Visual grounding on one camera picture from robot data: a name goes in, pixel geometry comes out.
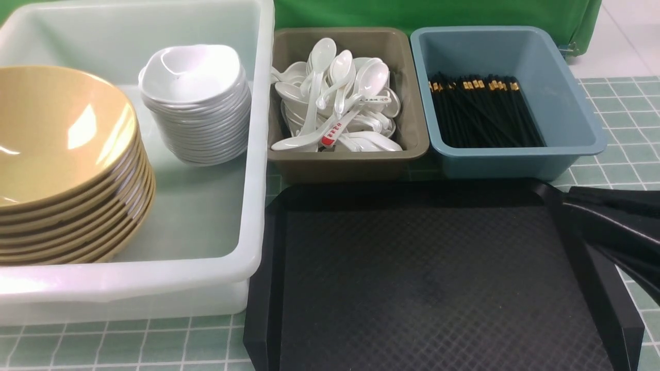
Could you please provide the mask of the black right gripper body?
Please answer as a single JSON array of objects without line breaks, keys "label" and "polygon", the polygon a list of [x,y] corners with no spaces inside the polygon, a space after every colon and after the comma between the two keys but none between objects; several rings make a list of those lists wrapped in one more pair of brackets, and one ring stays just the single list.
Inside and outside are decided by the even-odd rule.
[{"label": "black right gripper body", "polygon": [[659,191],[572,187],[563,206],[580,237],[659,299]]}]

